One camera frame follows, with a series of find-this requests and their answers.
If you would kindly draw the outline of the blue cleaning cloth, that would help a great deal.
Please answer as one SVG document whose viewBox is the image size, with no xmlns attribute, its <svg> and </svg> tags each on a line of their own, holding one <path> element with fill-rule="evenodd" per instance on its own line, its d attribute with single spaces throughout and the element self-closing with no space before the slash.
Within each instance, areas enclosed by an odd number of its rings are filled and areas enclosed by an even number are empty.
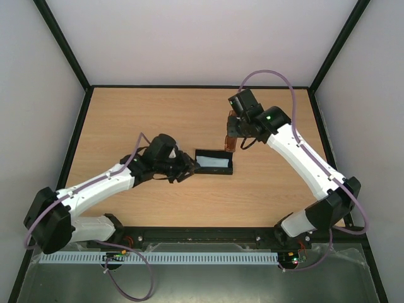
<svg viewBox="0 0 404 303">
<path fill-rule="evenodd" d="M 200 167 L 218 167 L 227 168 L 229 166 L 229 159 L 197 156 L 196 161 L 200 164 Z"/>
</svg>

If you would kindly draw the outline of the brown translucent sunglasses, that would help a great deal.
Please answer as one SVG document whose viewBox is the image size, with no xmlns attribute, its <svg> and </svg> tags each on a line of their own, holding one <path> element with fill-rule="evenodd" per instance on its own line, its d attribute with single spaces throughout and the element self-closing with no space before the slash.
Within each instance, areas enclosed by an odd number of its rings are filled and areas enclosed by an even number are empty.
<svg viewBox="0 0 404 303">
<path fill-rule="evenodd" d="M 229 123 L 231 118 L 235 117 L 236 113 L 231 110 L 229 112 L 228 118 L 227 118 L 227 129 L 229 129 Z M 230 137 L 228 134 L 225 137 L 225 151 L 234 153 L 236 149 L 236 144 L 237 144 L 237 137 Z"/>
</svg>

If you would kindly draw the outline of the black folding glasses case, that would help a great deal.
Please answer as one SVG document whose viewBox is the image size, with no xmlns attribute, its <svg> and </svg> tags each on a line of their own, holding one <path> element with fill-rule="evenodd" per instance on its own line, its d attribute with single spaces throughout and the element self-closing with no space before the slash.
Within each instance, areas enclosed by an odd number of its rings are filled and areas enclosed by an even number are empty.
<svg viewBox="0 0 404 303">
<path fill-rule="evenodd" d="M 199 165 L 196 174 L 232 175 L 233 153 L 225 150 L 195 150 L 195 161 Z"/>
</svg>

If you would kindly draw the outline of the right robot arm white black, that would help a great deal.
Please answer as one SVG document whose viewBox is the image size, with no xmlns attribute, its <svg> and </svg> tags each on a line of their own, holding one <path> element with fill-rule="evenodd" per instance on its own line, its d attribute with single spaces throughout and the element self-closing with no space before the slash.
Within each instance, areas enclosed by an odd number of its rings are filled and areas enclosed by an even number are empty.
<svg viewBox="0 0 404 303">
<path fill-rule="evenodd" d="M 280 246 L 291 246 L 307 232 L 328 230 L 353 210 L 360 182 L 356 177 L 347 179 L 327 164 L 293 130 L 291 118 L 281 108 L 264 110 L 249 89 L 230 97 L 229 104 L 235 114 L 228 119 L 228 135 L 254 138 L 274 149 L 301 176 L 316 199 L 275 225 L 275 239 Z"/>
</svg>

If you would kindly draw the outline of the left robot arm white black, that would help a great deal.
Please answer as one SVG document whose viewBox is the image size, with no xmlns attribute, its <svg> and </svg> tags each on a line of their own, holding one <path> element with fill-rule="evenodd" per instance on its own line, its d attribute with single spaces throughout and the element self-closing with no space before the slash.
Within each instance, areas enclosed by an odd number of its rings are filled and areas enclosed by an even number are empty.
<svg viewBox="0 0 404 303">
<path fill-rule="evenodd" d="M 23 221 L 27 228 L 25 249 L 39 248 L 52 254 L 71 242 L 105 242 L 117 232 L 116 219 L 112 215 L 83 217 L 84 212 L 156 175 L 173 184 L 191 177 L 199 168 L 171 136 L 159 134 L 146 146 L 140 145 L 143 140 L 146 137 L 141 133 L 133 152 L 98 176 L 56 191 L 49 187 L 39 190 Z"/>
</svg>

